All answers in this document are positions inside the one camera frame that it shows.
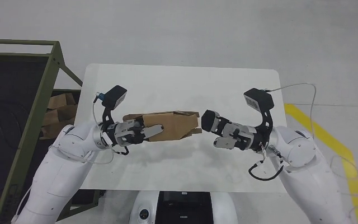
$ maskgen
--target brown cardboard box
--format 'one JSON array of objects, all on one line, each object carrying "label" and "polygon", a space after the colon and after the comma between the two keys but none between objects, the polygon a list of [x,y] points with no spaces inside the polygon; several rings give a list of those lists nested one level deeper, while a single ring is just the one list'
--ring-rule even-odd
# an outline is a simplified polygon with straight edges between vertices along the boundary
[{"label": "brown cardboard box", "polygon": [[73,125],[74,118],[42,127],[41,131],[43,132],[44,136],[41,137],[40,139],[42,140],[42,139],[57,138],[60,131],[68,124]]},{"label": "brown cardboard box", "polygon": [[197,128],[199,113],[194,111],[168,111],[151,114],[129,114],[123,117],[123,121],[143,118],[144,126],[151,127],[161,124],[164,131],[149,138],[150,142],[179,140],[201,133]]},{"label": "brown cardboard box", "polygon": [[69,120],[76,116],[78,105],[66,105],[48,111],[43,120],[43,126]]},{"label": "brown cardboard box", "polygon": [[61,106],[73,105],[73,104],[76,104],[76,102],[73,98],[72,93],[61,94],[50,98],[48,108],[55,109]]},{"label": "brown cardboard box", "polygon": [[40,139],[56,138],[68,124],[74,124],[77,106],[71,93],[61,94],[50,98],[48,108],[53,109],[45,114],[43,120],[43,137]]}]

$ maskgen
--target white table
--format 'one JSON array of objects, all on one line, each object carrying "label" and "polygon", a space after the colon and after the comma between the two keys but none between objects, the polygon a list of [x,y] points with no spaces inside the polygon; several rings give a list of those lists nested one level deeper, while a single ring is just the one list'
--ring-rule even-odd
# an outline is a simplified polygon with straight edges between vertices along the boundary
[{"label": "white table", "polygon": [[[105,93],[115,85],[128,90],[124,102],[112,112],[115,121],[133,113],[192,110],[202,115],[211,109],[231,121],[255,126],[261,123],[261,115],[246,105],[243,93],[253,87],[278,88],[280,81],[276,71],[267,69],[91,64],[86,69],[75,124],[93,119],[95,93]],[[273,92],[272,97],[274,125],[286,125],[281,92]],[[99,102],[95,112],[100,119],[103,107]],[[279,178],[263,182],[250,177],[247,170],[260,155],[217,149],[215,138],[204,132],[180,141],[132,145],[129,155],[115,155],[108,165],[93,165],[81,189],[286,192]],[[96,161],[109,158],[110,151],[101,152]],[[256,172],[263,177],[274,173],[269,161]]]}]

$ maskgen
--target green metal frame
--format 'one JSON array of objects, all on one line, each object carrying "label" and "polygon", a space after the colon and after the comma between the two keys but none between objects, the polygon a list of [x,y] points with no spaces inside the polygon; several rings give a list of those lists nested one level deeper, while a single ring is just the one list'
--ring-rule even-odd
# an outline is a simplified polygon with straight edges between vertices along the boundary
[{"label": "green metal frame", "polygon": [[[32,105],[29,118],[25,125],[20,144],[15,154],[3,193],[0,198],[0,214],[15,214],[17,206],[21,200],[21,192],[25,182],[26,174],[30,166],[31,158],[35,150],[36,142],[41,130],[44,115],[47,110],[48,102],[55,85],[55,81],[60,69],[62,69],[76,83],[82,86],[82,81],[65,65],[60,42],[47,40],[1,40],[0,44],[17,45],[51,45],[51,53],[48,54],[24,54],[24,53],[0,53],[0,57],[47,57],[47,64],[37,89],[37,94]],[[97,206],[98,198],[94,198],[91,208]],[[76,209],[64,212],[69,217],[76,214]]]},{"label": "green metal frame", "polygon": [[100,198],[100,190],[95,190],[95,194],[93,196],[93,201],[91,204],[72,204],[72,199],[66,204],[66,206],[62,209],[60,216],[57,221],[63,220],[70,216],[74,216],[75,214],[79,214],[91,208],[98,206],[98,200]]}]

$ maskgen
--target concrete floor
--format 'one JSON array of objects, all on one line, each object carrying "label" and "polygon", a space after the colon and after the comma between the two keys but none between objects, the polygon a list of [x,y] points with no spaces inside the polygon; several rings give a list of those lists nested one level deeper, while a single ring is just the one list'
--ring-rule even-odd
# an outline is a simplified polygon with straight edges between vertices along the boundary
[{"label": "concrete floor", "polygon": [[[269,68],[278,71],[282,85],[314,82],[314,120],[357,160],[357,11],[357,0],[2,0],[0,38],[59,40],[67,66],[80,78],[90,63],[116,63]],[[0,46],[10,49],[46,51]],[[56,86],[77,87],[64,74]],[[310,87],[293,87],[283,97],[308,114],[312,93]],[[300,127],[287,119],[290,127]],[[318,144],[332,157],[330,148]],[[346,180],[339,183],[347,190]],[[99,207],[62,223],[125,223],[135,195],[108,192]],[[243,223],[308,223],[287,195],[234,198],[243,204]],[[343,200],[349,211],[350,197]],[[267,209],[273,203],[280,216]]]}]

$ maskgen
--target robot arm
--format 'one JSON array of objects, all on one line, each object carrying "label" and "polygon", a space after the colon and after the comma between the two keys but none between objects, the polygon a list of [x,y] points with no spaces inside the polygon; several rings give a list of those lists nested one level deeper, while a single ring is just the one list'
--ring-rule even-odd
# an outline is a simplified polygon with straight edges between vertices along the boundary
[{"label": "robot arm", "polygon": [[116,86],[106,94],[97,94],[105,106],[101,124],[88,122],[63,128],[36,171],[26,205],[12,223],[55,223],[83,184],[100,151],[112,150],[117,144],[124,147],[140,144],[163,131],[161,125],[146,128],[140,120],[114,123],[110,111],[123,101],[125,93],[125,89]]},{"label": "robot arm", "polygon": [[244,93],[246,102],[263,115],[263,123],[258,127],[232,123],[217,112],[207,110],[201,119],[202,128],[220,136],[214,141],[214,146],[267,153],[276,175],[261,179],[251,173],[253,168],[263,163],[262,160],[249,169],[254,178],[266,181],[278,176],[311,223],[350,223],[343,211],[334,174],[311,135],[287,127],[270,128],[272,119],[269,110],[273,102],[263,103],[260,99],[272,101],[272,98],[265,91],[253,89],[250,94],[248,92]]}]

